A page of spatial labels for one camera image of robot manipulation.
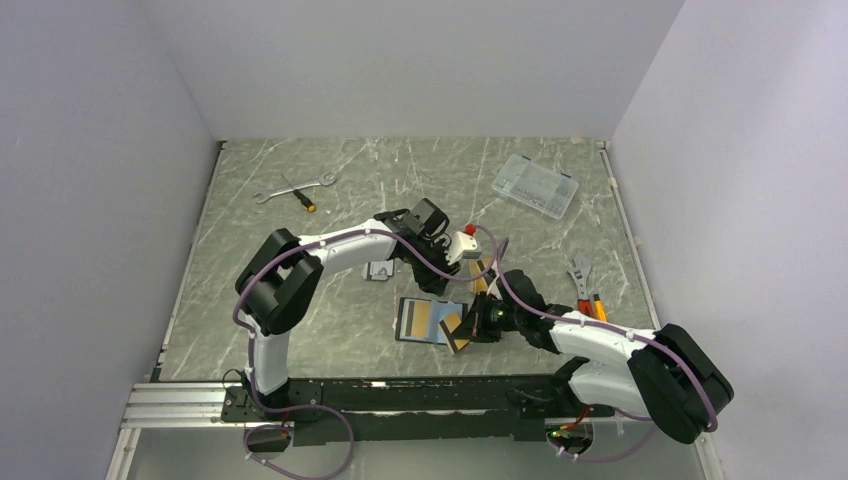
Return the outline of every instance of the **marble work surface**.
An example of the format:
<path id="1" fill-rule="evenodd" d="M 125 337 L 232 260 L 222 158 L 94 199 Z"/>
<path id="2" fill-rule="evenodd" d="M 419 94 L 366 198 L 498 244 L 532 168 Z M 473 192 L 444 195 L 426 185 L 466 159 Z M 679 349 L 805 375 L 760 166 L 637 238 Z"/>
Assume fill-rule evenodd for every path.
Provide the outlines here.
<path id="1" fill-rule="evenodd" d="M 565 217 L 552 220 L 498 198 L 492 182 L 512 153 L 566 172 L 580 188 Z M 551 303 L 575 305 L 577 289 L 566 272 L 579 252 L 592 260 L 591 285 L 611 322 L 650 328 L 607 174 L 594 141 L 553 138 L 378 138 L 239 140 L 225 144 L 188 279 L 173 325 L 163 380 L 220 379 L 241 368 L 247 335 L 231 319 L 233 285 L 275 229 L 318 234 L 356 225 L 377 212 L 411 208 L 431 199 L 451 219 L 510 237 L 504 266 L 521 268 Z M 254 203 L 258 190 L 336 172 L 331 187 L 305 193 L 317 211 L 307 213 L 291 195 Z M 485 251 L 489 245 L 484 242 Z M 567 359 L 535 349 L 517 333 L 495 344 L 472 344 L 456 356 L 445 346 L 394 340 L 400 297 L 428 298 L 408 265 L 388 282 L 367 282 L 361 269 L 324 279 L 307 317 L 293 330 L 289 374 L 294 377 L 376 377 L 550 373 Z M 468 269 L 462 272 L 468 275 Z M 470 303 L 465 284 L 443 298 Z"/>

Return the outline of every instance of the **black mounting base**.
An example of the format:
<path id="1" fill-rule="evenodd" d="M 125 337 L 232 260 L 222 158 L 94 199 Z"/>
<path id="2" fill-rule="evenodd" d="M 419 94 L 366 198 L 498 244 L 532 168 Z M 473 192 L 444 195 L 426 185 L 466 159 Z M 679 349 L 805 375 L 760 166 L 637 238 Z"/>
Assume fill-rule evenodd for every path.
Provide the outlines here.
<path id="1" fill-rule="evenodd" d="M 318 383 L 298 382 L 289 391 L 292 405 L 321 403 L 321 386 Z M 279 422 L 284 413 L 269 413 L 260 409 L 243 386 L 227 388 L 224 406 L 221 409 L 221 421 L 224 423 Z M 289 420 L 294 422 L 314 422 L 321 418 L 318 410 L 299 410 L 291 412 Z"/>
<path id="2" fill-rule="evenodd" d="M 546 418 L 574 418 L 584 407 L 567 401 L 551 380 L 550 375 L 291 379 L 288 394 L 293 405 L 315 400 L 342 411 L 356 440 L 495 436 L 542 441 Z M 222 421 L 282 421 L 283 415 L 257 408 L 241 386 L 227 392 L 229 404 L 223 407 Z M 533 397 L 558 400 L 539 402 Z M 589 413 L 590 417 L 612 415 L 612 409 L 602 405 Z M 347 440 L 345 429 L 328 413 L 303 410 L 292 412 L 289 420 L 294 421 L 293 439 L 298 446 Z M 261 433 L 256 433 L 260 443 Z"/>

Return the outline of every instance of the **metal edge strip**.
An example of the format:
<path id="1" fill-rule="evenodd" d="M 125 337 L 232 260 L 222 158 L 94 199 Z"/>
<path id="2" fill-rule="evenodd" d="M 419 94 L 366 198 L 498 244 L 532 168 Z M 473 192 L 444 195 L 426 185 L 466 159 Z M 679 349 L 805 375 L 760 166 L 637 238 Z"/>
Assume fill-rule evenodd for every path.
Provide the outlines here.
<path id="1" fill-rule="evenodd" d="M 118 442 L 112 452 L 112 461 L 106 471 L 106 480 L 126 480 L 138 445 L 141 430 L 138 428 L 118 430 Z"/>
<path id="2" fill-rule="evenodd" d="M 598 154 L 604 162 L 604 167 L 607 169 L 609 178 L 615 180 L 615 186 L 610 185 L 615 204 L 621 214 L 621 221 L 624 224 L 624 232 L 627 237 L 627 243 L 630 245 L 630 252 L 633 255 L 633 261 L 636 264 L 636 273 L 639 276 L 639 284 L 642 286 L 642 292 L 645 294 L 645 302 L 648 304 L 648 312 L 651 315 L 651 322 L 654 328 L 659 329 L 660 322 L 657 317 L 657 310 L 654 306 L 654 298 L 651 295 L 651 289 L 648 287 L 648 280 L 645 277 L 645 270 L 642 268 L 642 260 L 639 258 L 639 252 L 636 248 L 636 242 L 633 240 L 633 231 L 630 229 L 630 222 L 627 220 L 627 212 L 624 211 L 624 203 L 621 200 L 618 181 L 612 171 L 612 165 L 609 160 L 609 153 L 606 150 L 606 142 L 603 148 L 598 145 Z M 724 469 L 721 467 L 721 459 L 715 447 L 715 440 L 712 435 L 704 433 L 695 441 L 695 451 L 698 454 L 698 460 L 701 462 L 701 467 L 704 470 L 704 478 L 706 480 L 725 480 Z"/>
<path id="3" fill-rule="evenodd" d="M 715 445 L 715 438 L 709 433 L 701 434 L 695 441 L 695 451 L 704 469 L 706 480 L 725 480 L 724 468 Z"/>
<path id="4" fill-rule="evenodd" d="M 615 179 L 610 165 L 609 154 L 606 148 L 598 148 L 598 154 L 604 162 L 604 167 L 607 170 L 607 176 Z M 648 280 L 645 278 L 645 270 L 642 268 L 642 260 L 639 258 L 639 252 L 636 248 L 636 242 L 633 240 L 633 231 L 630 229 L 630 222 L 627 220 L 627 212 L 624 211 L 624 203 L 621 201 L 621 194 L 618 191 L 618 186 L 610 185 L 612 196 L 615 198 L 615 205 L 618 207 L 618 213 L 621 215 L 621 223 L 624 225 L 624 235 L 627 237 L 627 244 L 630 245 L 630 253 L 633 255 L 633 263 L 636 264 L 636 273 L 639 276 L 639 285 L 642 286 L 642 293 L 645 294 L 645 303 L 648 304 L 648 313 L 651 315 L 651 323 L 654 328 L 660 329 L 660 321 L 657 318 L 657 309 L 654 307 L 654 298 L 651 295 L 651 289 L 648 287 Z"/>
<path id="5" fill-rule="evenodd" d="M 206 199 L 203 201 L 203 209 L 200 211 L 200 218 L 198 218 L 197 225 L 194 227 L 191 249 L 188 251 L 188 260 L 186 261 L 185 270 L 183 270 L 183 278 L 180 281 L 180 289 L 177 290 L 177 299 L 174 301 L 174 309 L 171 310 L 171 318 L 168 320 L 168 329 L 165 330 L 165 339 L 162 341 L 162 350 L 168 349 L 168 342 L 171 340 L 171 331 L 174 329 L 174 322 L 177 319 L 177 312 L 179 312 L 180 309 L 180 303 L 183 298 L 183 290 L 185 290 L 186 283 L 188 283 L 191 261 L 194 259 L 194 251 L 197 248 L 197 240 L 200 238 L 200 230 L 203 228 L 203 221 L 206 219 L 206 210 L 209 208 L 209 202 L 212 199 L 212 189 L 215 188 L 215 181 L 218 179 L 218 171 L 221 167 L 221 154 L 224 153 L 224 145 L 226 145 L 226 143 L 226 141 L 218 143 L 219 147 L 218 155 L 215 158 L 215 167 L 212 170 L 212 177 L 209 179 L 209 186 L 206 187 Z"/>

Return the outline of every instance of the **clear plastic organizer box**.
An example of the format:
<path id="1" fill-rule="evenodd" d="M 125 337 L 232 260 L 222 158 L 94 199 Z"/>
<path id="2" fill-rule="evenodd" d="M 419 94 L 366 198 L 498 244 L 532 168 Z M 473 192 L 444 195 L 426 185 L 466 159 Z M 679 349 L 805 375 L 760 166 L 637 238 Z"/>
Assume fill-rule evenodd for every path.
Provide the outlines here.
<path id="1" fill-rule="evenodd" d="M 536 210 L 562 220 L 577 192 L 578 183 L 525 157 L 513 154 L 498 172 L 492 188 Z"/>

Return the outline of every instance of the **purple cable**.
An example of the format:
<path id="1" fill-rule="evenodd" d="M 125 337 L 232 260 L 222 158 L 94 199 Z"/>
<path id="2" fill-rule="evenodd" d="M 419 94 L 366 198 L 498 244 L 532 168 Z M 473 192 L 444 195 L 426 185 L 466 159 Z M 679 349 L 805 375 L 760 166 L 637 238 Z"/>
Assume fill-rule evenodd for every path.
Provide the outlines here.
<path id="1" fill-rule="evenodd" d="M 492 256 L 492 260 L 489 262 L 489 265 L 487 265 L 486 268 L 484 268 L 477 275 L 473 275 L 469 278 L 456 277 L 456 276 L 442 272 L 441 270 L 439 270 L 438 267 L 436 267 L 435 265 L 430 263 L 426 258 L 424 258 L 423 255 L 418 253 L 418 251 L 415 250 L 415 248 L 413 248 L 412 245 L 409 244 L 409 242 L 407 242 L 406 240 L 401 238 L 399 235 L 397 235 L 393 232 L 390 232 L 390 231 L 386 231 L 386 230 L 371 230 L 371 229 L 368 229 L 368 230 L 366 230 L 366 229 L 351 230 L 351 231 L 348 231 L 348 232 L 340 233 L 338 235 L 334 235 L 332 237 L 329 237 L 329 238 L 325 239 L 324 242 L 325 242 L 325 244 L 329 244 L 329 243 L 338 242 L 340 240 L 344 240 L 346 238 L 352 238 L 352 237 L 356 237 L 356 236 L 359 236 L 359 235 L 369 235 L 369 234 L 387 236 L 387 237 L 390 237 L 390 238 L 398 241 L 401 245 L 406 247 L 413 255 L 415 255 L 416 258 L 418 258 L 418 260 L 421 261 L 421 263 L 423 263 L 427 268 L 432 270 L 437 275 L 439 275 L 443 278 L 446 278 L 448 280 L 456 281 L 456 282 L 473 282 L 474 280 L 477 280 L 478 278 L 481 278 L 484 275 L 486 275 L 489 272 L 489 270 L 491 270 L 492 266 L 494 266 L 495 263 L 497 263 L 498 271 L 500 271 L 500 272 L 504 271 L 503 266 L 501 265 L 501 261 L 503 259 L 504 253 L 506 252 L 506 247 L 507 247 L 507 245 L 509 245 L 509 239 L 508 238 L 504 239 L 503 243 L 498 244 L 497 240 L 495 239 L 495 235 L 491 230 L 489 230 L 488 228 L 483 227 L 481 225 L 474 225 L 474 226 L 477 229 L 479 229 L 480 231 L 484 232 L 486 235 L 489 236 L 489 239 L 492 242 L 492 248 L 493 248 L 494 254 Z M 344 415 L 341 414 L 341 412 L 339 412 L 338 410 L 335 410 L 333 408 L 326 407 L 324 405 L 295 405 L 295 406 L 285 407 L 285 408 L 270 408 L 266 405 L 263 405 L 262 402 L 259 401 L 259 395 L 258 395 L 258 392 L 256 391 L 256 375 L 254 373 L 255 369 L 254 369 L 254 365 L 253 365 L 254 338 L 256 336 L 256 330 L 254 330 L 254 328 L 252 326 L 250 326 L 248 323 L 241 321 L 238 318 L 238 314 L 239 314 L 239 311 L 241 311 L 242 308 L 244 307 L 244 304 L 247 300 L 247 296 L 250 295 L 250 292 L 253 290 L 253 288 L 256 286 L 256 284 L 259 282 L 259 280 L 262 279 L 262 277 L 264 277 L 272 269 L 277 268 L 280 265 L 280 263 L 282 263 L 286 258 L 288 258 L 288 257 L 290 257 L 294 254 L 300 253 L 304 250 L 308 250 L 310 248 L 317 247 L 320 244 L 321 244 L 321 241 L 316 241 L 316 242 L 308 243 L 306 245 L 300 245 L 298 247 L 295 247 L 295 248 L 293 248 L 293 249 L 291 249 L 287 252 L 284 252 L 281 255 L 278 255 L 277 257 L 275 257 L 273 260 L 271 260 L 271 262 L 269 262 L 267 265 L 265 265 L 256 275 L 254 275 L 254 277 L 250 280 L 250 282 L 248 282 L 248 284 L 245 286 L 244 290 L 242 290 L 241 294 L 239 295 L 239 298 L 238 298 L 238 301 L 236 302 L 235 308 L 233 308 L 233 322 L 235 322 L 236 325 L 239 325 L 241 327 L 246 328 L 250 332 L 250 337 L 249 337 L 250 340 L 248 341 L 248 360 L 247 361 L 248 361 L 248 366 L 250 367 L 251 395 L 252 395 L 253 401 L 256 403 L 256 405 L 259 408 L 261 408 L 262 410 L 264 410 L 266 412 L 270 412 L 270 413 L 285 413 L 285 412 L 292 412 L 292 411 L 305 410 L 305 409 L 322 410 L 322 411 L 325 411 L 325 412 L 329 412 L 329 413 L 335 415 L 336 417 L 338 417 L 339 420 L 342 421 L 345 428 L 347 429 L 348 438 L 349 438 L 349 441 L 350 441 L 350 447 L 348 448 L 347 456 L 345 457 L 344 462 L 342 462 L 342 464 L 332 473 L 330 473 L 328 475 L 321 476 L 321 477 L 304 477 L 304 476 L 298 475 L 296 473 L 289 472 L 288 470 L 280 468 L 277 465 L 274 465 L 273 463 L 270 463 L 270 462 L 267 462 L 265 460 L 260 459 L 259 457 L 254 455 L 252 452 L 250 452 L 250 450 L 248 448 L 248 444 L 247 444 L 247 439 L 253 432 L 256 432 L 256 431 L 259 431 L 259 430 L 270 430 L 270 429 L 287 430 L 286 427 L 281 427 L 281 426 L 277 426 L 277 425 L 262 425 L 262 426 L 259 426 L 259 427 L 256 427 L 256 428 L 249 430 L 247 432 L 247 434 L 245 435 L 245 439 L 244 439 L 245 451 L 247 452 L 246 458 L 253 459 L 254 461 L 262 464 L 263 466 L 267 466 L 267 467 L 271 468 L 272 470 L 274 470 L 278 473 L 281 473 L 283 475 L 286 475 L 288 477 L 294 478 L 295 480 L 329 480 L 330 478 L 335 477 L 336 475 L 341 473 L 345 468 L 347 468 L 347 466 L 350 464 L 351 460 L 353 459 L 353 449 L 354 449 L 354 442 L 355 442 L 354 435 L 353 435 L 353 428 L 351 427 L 350 422 L 348 422 L 348 420 L 344 417 Z M 510 287 L 509 284 L 506 282 L 505 277 L 501 277 L 501 283 L 503 284 L 507 293 L 509 293 L 509 295 L 513 298 L 513 300 L 515 300 L 516 303 L 521 305 L 521 307 L 524 308 L 525 310 L 527 310 L 527 311 L 529 311 L 533 314 L 539 315 L 541 317 L 549 318 L 549 319 L 557 321 L 557 322 L 566 322 L 566 323 L 573 323 L 573 324 L 580 324 L 581 323 L 579 320 L 557 317 L 557 316 L 554 316 L 552 314 L 542 312 L 540 310 L 536 310 L 535 308 L 531 307 L 530 305 L 527 305 L 520 298 L 518 298 L 518 296 L 512 290 L 512 287 Z M 610 325 L 608 323 L 590 321 L 590 322 L 586 322 L 585 324 L 588 325 L 588 326 L 592 326 L 592 327 L 604 328 L 606 330 L 610 330 L 612 332 L 615 332 L 615 333 L 618 333 L 618 334 L 624 335 L 624 336 L 626 336 L 626 334 L 627 334 L 626 330 L 619 328 L 619 327 L 616 327 L 614 325 Z M 647 337 L 643 337 L 641 335 L 633 335 L 633 339 L 638 340 L 638 341 L 645 343 L 647 345 L 651 345 L 654 348 L 660 350 L 661 352 L 668 355 L 672 360 L 675 361 L 675 363 L 677 363 L 680 366 L 680 368 L 683 370 L 683 372 L 686 374 L 686 376 L 692 382 L 693 386 L 695 387 L 695 390 L 698 392 L 698 396 L 701 398 L 701 401 L 704 403 L 704 406 L 707 409 L 707 413 L 709 415 L 709 424 L 707 425 L 706 430 L 708 432 L 715 431 L 715 429 L 718 427 L 715 409 L 713 408 L 712 403 L 710 402 L 709 398 L 707 397 L 707 394 L 704 391 L 703 386 L 701 386 L 701 384 L 698 382 L 697 378 L 695 377 L 694 372 L 692 372 L 692 370 L 685 364 L 685 362 L 683 362 L 683 359 L 681 359 L 677 354 L 675 354 L 674 352 L 669 350 L 665 345 L 662 345 L 658 342 L 655 342 L 654 340 L 651 340 Z M 639 417 L 639 416 L 636 416 L 636 415 L 628 414 L 628 413 L 623 412 L 623 411 L 620 411 L 620 413 L 622 415 L 626 416 L 626 417 L 637 419 L 637 420 L 649 420 L 649 418 L 647 418 L 647 417 Z M 627 457 L 627 456 L 633 454 L 639 448 L 641 448 L 645 443 L 647 443 L 648 439 L 650 439 L 650 437 L 654 434 L 655 430 L 656 430 L 656 428 L 652 429 L 636 445 L 634 445 L 629 450 L 627 450 L 627 451 L 625 451 L 621 454 L 614 455 L 614 456 L 611 456 L 611 457 L 583 459 L 581 461 L 601 463 L 601 462 L 611 462 L 611 461 L 620 460 L 624 457 Z"/>
<path id="2" fill-rule="evenodd" d="M 640 416 L 640 415 L 634 415 L 632 413 L 625 412 L 624 410 L 622 410 L 620 408 L 615 408 L 613 410 L 615 410 L 616 412 L 618 412 L 622 416 L 625 416 L 625 417 L 627 417 L 631 420 L 636 420 L 636 421 L 639 421 L 639 422 L 650 422 L 650 421 L 652 421 L 651 417 L 643 417 L 643 416 Z"/>

